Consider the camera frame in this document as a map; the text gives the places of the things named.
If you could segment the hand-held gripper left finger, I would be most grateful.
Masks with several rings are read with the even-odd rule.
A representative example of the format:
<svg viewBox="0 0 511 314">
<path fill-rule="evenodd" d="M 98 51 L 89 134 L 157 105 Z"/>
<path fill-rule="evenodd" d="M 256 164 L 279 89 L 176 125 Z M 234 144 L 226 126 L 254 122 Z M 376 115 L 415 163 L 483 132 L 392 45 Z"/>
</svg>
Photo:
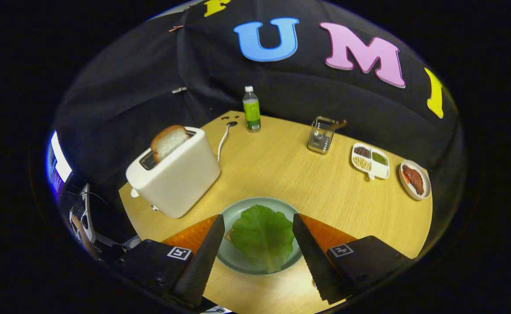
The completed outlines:
<svg viewBox="0 0 511 314">
<path fill-rule="evenodd" d="M 208 217 L 163 241 L 141 241 L 116 271 L 167 304 L 208 307 L 203 294 L 224 234 L 223 215 Z"/>
</svg>

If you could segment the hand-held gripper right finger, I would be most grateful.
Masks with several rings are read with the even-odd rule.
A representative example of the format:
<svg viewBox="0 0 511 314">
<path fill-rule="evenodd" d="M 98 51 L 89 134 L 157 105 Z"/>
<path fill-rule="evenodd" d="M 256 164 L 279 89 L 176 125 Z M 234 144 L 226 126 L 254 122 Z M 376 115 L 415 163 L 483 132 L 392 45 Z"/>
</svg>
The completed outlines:
<svg viewBox="0 0 511 314">
<path fill-rule="evenodd" d="M 363 294 L 412 260 L 381 239 L 357 238 L 296 213 L 293 234 L 322 300 L 334 304 Z"/>
</svg>

